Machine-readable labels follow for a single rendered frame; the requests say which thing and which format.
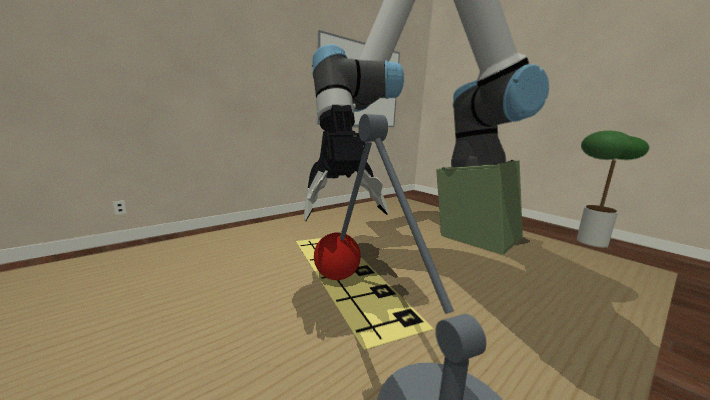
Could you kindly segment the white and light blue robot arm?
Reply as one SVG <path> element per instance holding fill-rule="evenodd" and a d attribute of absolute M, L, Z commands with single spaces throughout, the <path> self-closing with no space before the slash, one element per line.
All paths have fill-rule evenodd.
<path fill-rule="evenodd" d="M 337 45 L 316 50 L 312 75 L 318 119 L 332 105 L 351 105 L 354 114 L 379 98 L 400 95 L 403 68 L 387 61 L 414 2 L 383 1 L 359 60 L 346 59 L 345 51 Z M 505 163 L 495 125 L 538 113 L 548 97 L 548 77 L 540 66 L 529 64 L 527 56 L 516 51 L 499 0 L 454 3 L 480 72 L 477 80 L 462 85 L 453 95 L 456 147 L 451 167 Z"/>

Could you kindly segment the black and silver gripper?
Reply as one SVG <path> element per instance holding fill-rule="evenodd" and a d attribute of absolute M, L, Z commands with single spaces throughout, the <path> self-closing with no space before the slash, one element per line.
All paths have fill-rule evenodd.
<path fill-rule="evenodd" d="M 351 174 L 355 171 L 358 172 L 366 143 L 360 139 L 359 133 L 352 131 L 355 118 L 351 105 L 332 105 L 330 110 L 321 114 L 319 121 L 320 127 L 329 133 L 326 134 L 322 147 L 323 154 L 310 172 L 304 221 L 307 221 L 313 210 L 312 206 L 318 198 L 318 192 L 327 183 L 327 174 L 333 179 L 341 175 L 350 178 Z M 387 204 L 381 192 L 382 182 L 373 176 L 372 169 L 367 162 L 360 186 L 368 190 L 377 207 L 388 215 Z"/>

